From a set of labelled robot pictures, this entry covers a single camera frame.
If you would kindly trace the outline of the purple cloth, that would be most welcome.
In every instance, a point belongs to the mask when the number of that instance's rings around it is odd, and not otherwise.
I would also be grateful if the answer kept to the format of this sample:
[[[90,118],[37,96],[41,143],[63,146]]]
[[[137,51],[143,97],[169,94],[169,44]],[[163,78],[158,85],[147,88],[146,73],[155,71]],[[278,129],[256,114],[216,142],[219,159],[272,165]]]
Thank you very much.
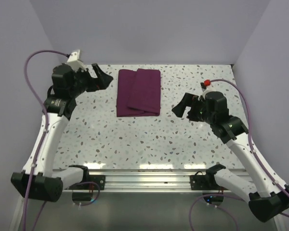
[[[159,116],[161,73],[156,69],[118,72],[117,117]]]

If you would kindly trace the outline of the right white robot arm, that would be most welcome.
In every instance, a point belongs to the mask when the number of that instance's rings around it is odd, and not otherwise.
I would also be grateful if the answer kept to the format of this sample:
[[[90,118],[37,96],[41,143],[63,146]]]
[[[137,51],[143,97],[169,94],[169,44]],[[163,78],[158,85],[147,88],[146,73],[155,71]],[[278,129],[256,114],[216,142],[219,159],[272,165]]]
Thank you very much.
[[[252,182],[248,182],[218,164],[206,170],[205,183],[211,189],[226,188],[248,203],[252,214],[261,222],[267,222],[289,208],[289,185],[268,165],[249,142],[249,131],[242,120],[229,114],[226,97],[218,91],[205,96],[185,93],[172,109],[182,117],[187,107],[187,118],[194,122],[205,122],[212,132],[240,160]]]

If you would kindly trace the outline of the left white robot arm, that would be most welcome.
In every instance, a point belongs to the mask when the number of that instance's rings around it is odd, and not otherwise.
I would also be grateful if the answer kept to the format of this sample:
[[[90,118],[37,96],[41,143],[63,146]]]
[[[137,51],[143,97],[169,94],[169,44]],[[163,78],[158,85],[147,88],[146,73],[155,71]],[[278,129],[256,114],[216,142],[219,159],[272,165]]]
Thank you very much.
[[[20,173],[14,172],[11,183],[25,199],[56,202],[62,191],[76,185],[85,189],[90,185],[89,170],[85,166],[70,165],[54,173],[54,157],[72,113],[77,106],[76,98],[84,92],[108,88],[113,78],[98,64],[92,64],[96,76],[89,70],[74,71],[62,64],[53,69],[53,84],[49,87],[39,134],[32,153]]]

